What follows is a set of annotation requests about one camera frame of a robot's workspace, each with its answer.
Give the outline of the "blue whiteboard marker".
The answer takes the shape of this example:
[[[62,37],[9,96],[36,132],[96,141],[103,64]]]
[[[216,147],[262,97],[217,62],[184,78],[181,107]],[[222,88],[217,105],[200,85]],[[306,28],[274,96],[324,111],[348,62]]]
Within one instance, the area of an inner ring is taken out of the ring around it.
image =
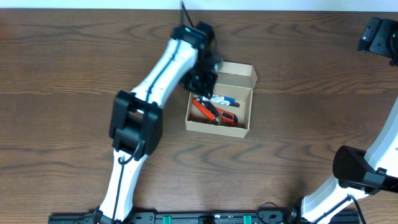
[[[226,97],[226,96],[220,96],[220,95],[216,95],[216,94],[213,94],[212,98],[213,99],[217,99],[217,100],[225,100],[225,101],[228,101],[228,102],[231,102],[231,103],[235,102],[234,98],[229,98],[229,97]]]

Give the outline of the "cardboard box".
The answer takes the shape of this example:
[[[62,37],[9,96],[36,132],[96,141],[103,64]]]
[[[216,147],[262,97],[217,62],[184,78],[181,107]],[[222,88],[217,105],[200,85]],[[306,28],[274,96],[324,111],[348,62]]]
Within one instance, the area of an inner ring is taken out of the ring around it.
[[[237,116],[237,126],[212,124],[206,116],[193,105],[197,96],[189,94],[185,127],[189,131],[218,134],[236,138],[245,138],[250,130],[252,97],[257,73],[252,65],[224,62],[218,70],[218,79],[213,89],[214,95],[232,98],[239,106],[228,106],[215,103],[215,107]]]

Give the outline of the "red utility knife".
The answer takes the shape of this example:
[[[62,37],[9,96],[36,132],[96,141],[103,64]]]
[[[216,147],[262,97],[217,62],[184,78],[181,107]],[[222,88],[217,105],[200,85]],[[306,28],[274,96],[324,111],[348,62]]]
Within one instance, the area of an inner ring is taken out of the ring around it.
[[[222,110],[220,108],[216,108],[218,112],[218,117],[226,123],[228,126],[235,127],[238,124],[238,117],[234,113],[230,113],[228,111]]]

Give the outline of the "black whiteboard marker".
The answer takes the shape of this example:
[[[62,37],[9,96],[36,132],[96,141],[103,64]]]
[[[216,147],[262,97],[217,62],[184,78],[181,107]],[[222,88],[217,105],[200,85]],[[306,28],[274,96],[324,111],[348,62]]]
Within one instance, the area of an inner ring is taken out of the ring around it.
[[[221,104],[221,105],[233,106],[233,107],[237,107],[237,108],[240,107],[240,104],[235,102],[235,101],[232,102],[232,101],[228,101],[228,100],[221,100],[221,99],[218,99],[218,98],[210,98],[210,99],[208,99],[208,98],[205,98],[204,96],[201,99],[203,101],[210,101],[211,103],[218,103],[218,104]]]

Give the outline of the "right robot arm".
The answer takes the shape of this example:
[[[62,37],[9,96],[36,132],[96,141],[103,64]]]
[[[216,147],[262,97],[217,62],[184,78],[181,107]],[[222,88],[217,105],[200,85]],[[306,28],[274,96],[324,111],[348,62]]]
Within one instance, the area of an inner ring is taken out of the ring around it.
[[[379,136],[367,150],[341,146],[332,175],[314,193],[300,199],[284,223],[364,223],[361,210],[350,204],[380,191],[397,192],[397,106],[394,105]]]

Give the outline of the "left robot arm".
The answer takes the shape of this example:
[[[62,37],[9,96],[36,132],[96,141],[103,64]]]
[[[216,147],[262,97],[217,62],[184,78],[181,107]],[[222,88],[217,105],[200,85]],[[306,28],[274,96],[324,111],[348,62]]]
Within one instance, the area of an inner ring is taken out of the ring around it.
[[[116,95],[109,127],[113,170],[105,198],[94,212],[94,223],[129,219],[139,173],[162,137],[163,109],[175,87],[180,85],[199,96],[213,94],[221,66],[215,44],[209,24],[180,24],[148,76],[130,92]]]

